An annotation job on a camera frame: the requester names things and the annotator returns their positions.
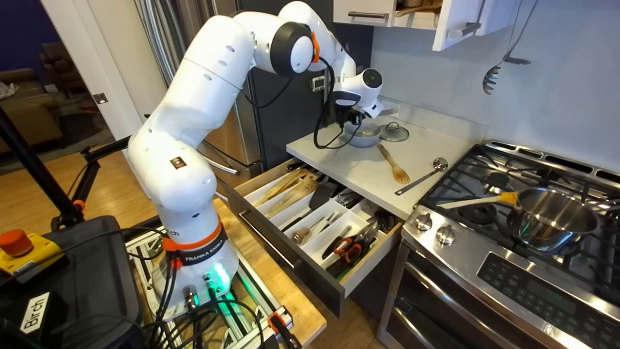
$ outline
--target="spatula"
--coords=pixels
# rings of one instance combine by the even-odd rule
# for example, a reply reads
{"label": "spatula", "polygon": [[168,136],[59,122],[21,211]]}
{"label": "spatula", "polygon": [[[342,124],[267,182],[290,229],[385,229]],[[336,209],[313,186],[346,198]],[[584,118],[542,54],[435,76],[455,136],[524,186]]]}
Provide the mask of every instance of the spatula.
{"label": "spatula", "polygon": [[383,147],[383,143],[377,143],[375,145],[379,151],[381,151],[381,155],[385,157],[385,161],[389,163],[389,167],[391,167],[391,176],[396,180],[396,182],[408,182],[410,178],[408,178],[408,174],[406,174],[406,171],[402,171],[402,167],[398,167],[396,163],[395,163],[395,159],[391,157],[391,153]]}

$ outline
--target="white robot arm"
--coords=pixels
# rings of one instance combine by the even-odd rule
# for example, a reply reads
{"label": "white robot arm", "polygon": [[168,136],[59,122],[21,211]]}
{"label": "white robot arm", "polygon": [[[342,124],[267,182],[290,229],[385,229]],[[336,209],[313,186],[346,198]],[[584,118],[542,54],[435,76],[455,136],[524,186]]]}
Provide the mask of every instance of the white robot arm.
{"label": "white robot arm", "polygon": [[179,260],[166,318],[185,310],[189,293],[201,304],[228,291],[238,268],[210,204],[214,174],[195,147],[224,122],[251,68],[294,76],[325,64],[333,68],[336,105],[379,112],[379,74],[356,74],[352,58],[303,2],[286,4],[278,15],[214,15],[191,41],[160,105],[131,136],[129,165],[168,231],[162,248]]}

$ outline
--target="white cabinet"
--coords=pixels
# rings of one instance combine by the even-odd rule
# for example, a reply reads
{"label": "white cabinet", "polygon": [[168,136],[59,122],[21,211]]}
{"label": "white cabinet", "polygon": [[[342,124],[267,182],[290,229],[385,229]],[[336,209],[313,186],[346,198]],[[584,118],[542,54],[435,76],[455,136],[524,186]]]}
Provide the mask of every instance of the white cabinet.
{"label": "white cabinet", "polygon": [[517,0],[333,0],[334,23],[435,31],[431,50],[509,27]]}

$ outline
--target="open drawer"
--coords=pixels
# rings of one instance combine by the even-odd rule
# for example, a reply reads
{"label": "open drawer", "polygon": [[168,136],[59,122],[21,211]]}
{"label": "open drawer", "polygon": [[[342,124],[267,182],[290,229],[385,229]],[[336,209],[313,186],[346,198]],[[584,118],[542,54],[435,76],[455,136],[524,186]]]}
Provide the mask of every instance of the open drawer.
{"label": "open drawer", "polygon": [[323,190],[325,182],[334,184],[290,159],[224,194],[269,254],[338,316],[396,242],[400,221],[344,186]]}

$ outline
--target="oven door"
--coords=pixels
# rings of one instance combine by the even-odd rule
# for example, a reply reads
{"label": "oven door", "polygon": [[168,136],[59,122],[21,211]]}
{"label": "oven door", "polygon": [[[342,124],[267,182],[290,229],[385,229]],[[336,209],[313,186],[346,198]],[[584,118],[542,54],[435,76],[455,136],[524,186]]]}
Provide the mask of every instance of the oven door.
{"label": "oven door", "polygon": [[387,347],[559,347],[497,316],[406,244],[398,246],[377,337]]}

